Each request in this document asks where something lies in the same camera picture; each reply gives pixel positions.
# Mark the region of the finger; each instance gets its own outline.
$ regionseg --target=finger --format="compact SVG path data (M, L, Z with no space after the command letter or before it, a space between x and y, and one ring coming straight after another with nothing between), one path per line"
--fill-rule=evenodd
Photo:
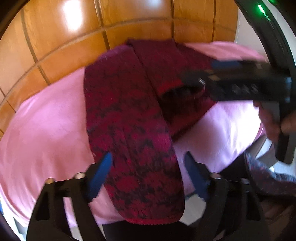
M264 124L273 123L273 116L272 114L264 110L263 108L259 107L259 118L262 120Z
M262 107L261 103L259 101L253 101L254 107Z
M272 142L277 143L279 141L279 135L275 134L266 134L267 138L270 139Z
M289 114L281 123L281 130L283 133L288 134L296 131L296 111Z
M265 128L265 132L268 139L270 139L273 142L277 142L279 138L279 134L281 132L280 126L275 123L271 123L268 125L264 125L264 128Z

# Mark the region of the white wall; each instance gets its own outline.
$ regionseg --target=white wall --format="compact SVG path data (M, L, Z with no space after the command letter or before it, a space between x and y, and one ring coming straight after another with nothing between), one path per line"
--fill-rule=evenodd
M291 51L294 56L294 60L296 59L296 37L293 34L290 26L287 24L281 13L270 3L268 0L263 0L263 2L267 5L275 19L277 20L279 26L281 27L288 43L291 48ZM255 31L248 24L244 15L241 11L238 13L238 23L237 23L237 32L235 42L240 45L244 45L246 47L252 48L258 51L263 56L267 57L266 52L261 44L260 39L256 35Z

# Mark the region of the wooden wall panel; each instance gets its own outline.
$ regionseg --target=wooden wall panel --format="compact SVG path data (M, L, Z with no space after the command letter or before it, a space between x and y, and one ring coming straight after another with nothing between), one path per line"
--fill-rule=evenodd
M15 115L14 110L8 104L7 101L4 101L2 105L0 105L0 130L4 133L9 125L9 122Z
M233 0L30 0L0 40L0 130L25 99L128 38L233 41L237 12Z
M176 18L213 23L214 0L174 0Z
M94 0L30 0L24 15L37 59L100 27Z
M39 69L35 67L12 89L7 101L15 111L20 104L47 87L43 76Z
M56 51L40 65L49 81L54 83L80 67L91 64L105 51L103 35L99 32Z
M104 25L171 16L170 0L100 0Z
M172 37L171 21L152 20L139 23L124 24L106 30L110 48L114 48L128 38L135 39L169 39Z
M175 20L176 42L211 42L213 24Z
M0 103L2 102L2 100L4 100L4 95L3 95L2 92L0 91Z
M4 94L34 63L18 13L0 40L0 88Z
M213 41L230 41L235 39L235 31L215 26Z
M236 31L238 7L234 0L216 0L216 24Z

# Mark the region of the pink bedsheet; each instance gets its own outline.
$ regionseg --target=pink bedsheet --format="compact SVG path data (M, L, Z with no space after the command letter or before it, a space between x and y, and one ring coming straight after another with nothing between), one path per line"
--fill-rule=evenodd
M195 48L219 60L258 59L253 50L230 42L193 43ZM94 162L86 134L81 68L25 101L0 141L0 196L14 218L27 226L46 178L72 178ZM252 102L221 102L175 144L185 194L194 187L183 165L191 151L198 162L220 172L256 138L260 128ZM104 187L90 203L97 223L122 220ZM75 226L70 200L65 201L70 226Z

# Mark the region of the green led light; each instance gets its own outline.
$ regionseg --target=green led light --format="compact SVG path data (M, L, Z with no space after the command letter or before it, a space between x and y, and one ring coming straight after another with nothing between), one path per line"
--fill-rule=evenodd
M261 12L265 13L263 7L260 4L258 4L258 7L259 7L259 9L260 9Z
M266 15L266 13L265 13L263 7L262 7L260 4L258 4L258 8L259 8L259 10L265 15L265 17L267 18L267 20L270 21L270 18Z

